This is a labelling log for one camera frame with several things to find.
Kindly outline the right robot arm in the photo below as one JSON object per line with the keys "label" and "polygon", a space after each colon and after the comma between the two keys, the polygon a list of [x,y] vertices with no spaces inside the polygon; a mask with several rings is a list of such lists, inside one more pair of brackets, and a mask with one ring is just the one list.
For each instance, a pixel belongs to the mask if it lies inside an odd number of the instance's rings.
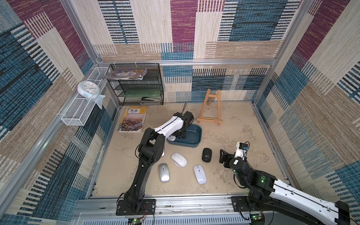
{"label": "right robot arm", "polygon": [[352,222],[348,204],[319,199],[252,168],[244,150],[235,154],[220,150],[219,162],[232,170],[240,188],[249,190],[244,204],[250,212],[278,212],[307,225],[349,225]]}

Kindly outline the white rounded mouse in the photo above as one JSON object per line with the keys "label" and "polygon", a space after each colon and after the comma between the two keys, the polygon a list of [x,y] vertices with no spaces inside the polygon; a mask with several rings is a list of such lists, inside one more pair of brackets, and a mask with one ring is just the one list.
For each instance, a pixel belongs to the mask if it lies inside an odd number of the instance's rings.
{"label": "white rounded mouse", "polygon": [[179,168],[185,167],[188,164],[187,159],[178,152],[173,153],[171,155],[171,159],[174,161],[175,165]]}

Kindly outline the white slim mouse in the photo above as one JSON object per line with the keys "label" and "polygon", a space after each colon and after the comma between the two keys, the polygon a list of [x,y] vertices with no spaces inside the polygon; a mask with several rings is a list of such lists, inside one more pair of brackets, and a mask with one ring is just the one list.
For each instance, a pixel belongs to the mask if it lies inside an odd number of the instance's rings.
{"label": "white slim mouse", "polygon": [[200,185],[205,184],[207,182],[207,177],[206,177],[203,166],[202,165],[195,165],[193,167],[193,169],[194,169],[194,173],[195,173],[197,182]]}

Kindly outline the black Lecoo mouse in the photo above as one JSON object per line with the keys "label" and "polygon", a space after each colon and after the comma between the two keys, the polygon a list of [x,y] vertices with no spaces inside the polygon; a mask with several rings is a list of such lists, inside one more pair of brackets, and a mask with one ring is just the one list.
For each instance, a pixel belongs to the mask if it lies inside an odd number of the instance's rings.
{"label": "black Lecoo mouse", "polygon": [[204,148],[202,151],[202,161],[210,163],[212,160],[212,150],[210,148]]}

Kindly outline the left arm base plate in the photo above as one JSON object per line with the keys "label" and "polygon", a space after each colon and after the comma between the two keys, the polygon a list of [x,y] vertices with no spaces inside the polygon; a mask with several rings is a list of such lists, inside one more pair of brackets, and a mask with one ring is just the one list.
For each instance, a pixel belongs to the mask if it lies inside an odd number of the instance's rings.
{"label": "left arm base plate", "polygon": [[134,204],[121,199],[117,202],[116,216],[132,216],[132,215],[153,215],[156,209],[156,199],[143,199]]}

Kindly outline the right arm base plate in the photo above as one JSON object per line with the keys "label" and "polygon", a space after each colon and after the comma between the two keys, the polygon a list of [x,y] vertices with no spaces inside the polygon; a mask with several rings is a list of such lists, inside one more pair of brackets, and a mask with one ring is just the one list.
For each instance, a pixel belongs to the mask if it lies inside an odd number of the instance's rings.
{"label": "right arm base plate", "polygon": [[231,197],[232,207],[234,212],[257,212],[257,211],[270,211],[269,207],[259,206],[257,204],[250,204],[247,202],[246,196],[233,196]]}

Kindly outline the teal storage box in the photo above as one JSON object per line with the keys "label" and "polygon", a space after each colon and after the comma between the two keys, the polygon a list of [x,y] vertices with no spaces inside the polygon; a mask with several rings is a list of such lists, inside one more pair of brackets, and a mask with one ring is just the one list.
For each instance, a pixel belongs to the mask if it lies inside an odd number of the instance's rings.
{"label": "teal storage box", "polygon": [[176,138],[174,141],[167,140],[169,144],[182,147],[196,148],[202,140],[202,128],[192,124],[186,130],[186,138]]}

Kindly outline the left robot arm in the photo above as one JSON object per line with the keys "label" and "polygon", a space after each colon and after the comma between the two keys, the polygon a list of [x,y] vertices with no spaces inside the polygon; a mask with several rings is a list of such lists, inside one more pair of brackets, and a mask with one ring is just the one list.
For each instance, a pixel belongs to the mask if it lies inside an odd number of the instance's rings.
{"label": "left robot arm", "polygon": [[128,210],[139,213],[143,206],[146,183],[152,167],[164,154],[166,139],[174,136],[186,137],[186,129],[192,124],[194,116],[191,112],[177,112],[165,124],[155,129],[147,128],[136,148],[139,152],[138,168],[133,183],[124,194],[124,203]]}

